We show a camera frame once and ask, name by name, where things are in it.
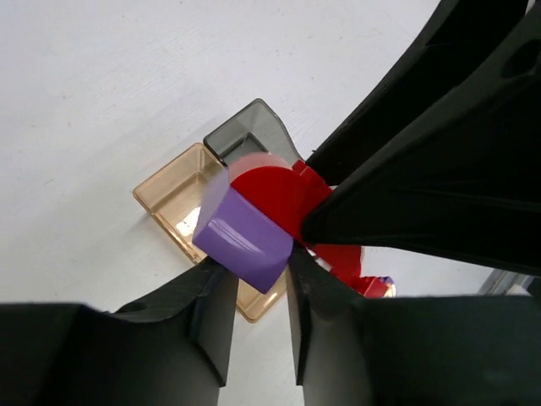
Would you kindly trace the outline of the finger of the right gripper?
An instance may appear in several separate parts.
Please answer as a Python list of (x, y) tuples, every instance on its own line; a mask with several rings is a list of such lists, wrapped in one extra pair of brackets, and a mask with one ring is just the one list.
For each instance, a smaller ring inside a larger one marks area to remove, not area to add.
[(410, 250), (540, 273), (540, 7), (459, 86), (337, 186), (310, 243)]
[(379, 84), (311, 154), (337, 186), (449, 91), (459, 86), (527, 12), (525, 1), (441, 1)]

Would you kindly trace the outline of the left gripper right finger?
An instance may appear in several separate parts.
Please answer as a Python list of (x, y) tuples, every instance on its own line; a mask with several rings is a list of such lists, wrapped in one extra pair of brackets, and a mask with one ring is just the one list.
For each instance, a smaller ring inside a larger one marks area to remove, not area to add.
[(367, 299), (297, 247), (287, 297), (307, 405), (537, 405), (529, 296)]

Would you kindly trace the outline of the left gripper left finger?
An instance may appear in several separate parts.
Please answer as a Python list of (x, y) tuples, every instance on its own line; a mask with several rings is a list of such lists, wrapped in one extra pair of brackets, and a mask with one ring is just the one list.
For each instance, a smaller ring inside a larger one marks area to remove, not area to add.
[(1, 307), (4, 405), (215, 405), (227, 383), (238, 280), (204, 260), (114, 312)]

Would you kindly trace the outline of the purple curved lego brick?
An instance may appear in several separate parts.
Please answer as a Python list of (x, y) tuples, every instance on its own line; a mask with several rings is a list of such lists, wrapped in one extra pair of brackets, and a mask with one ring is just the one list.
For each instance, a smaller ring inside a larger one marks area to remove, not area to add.
[(192, 237), (212, 260), (262, 294), (292, 253), (292, 236), (237, 192), (222, 169), (207, 185)]

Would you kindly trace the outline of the red curved lego brick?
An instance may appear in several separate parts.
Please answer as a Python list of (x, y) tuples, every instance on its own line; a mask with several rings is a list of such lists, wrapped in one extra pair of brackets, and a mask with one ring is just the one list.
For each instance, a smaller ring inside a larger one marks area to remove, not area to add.
[(228, 169), (231, 186), (240, 195), (326, 262), (333, 276), (363, 292), (361, 247), (307, 243), (301, 236), (304, 218), (331, 194), (325, 180), (305, 161), (290, 164), (279, 156), (257, 152), (237, 159)]

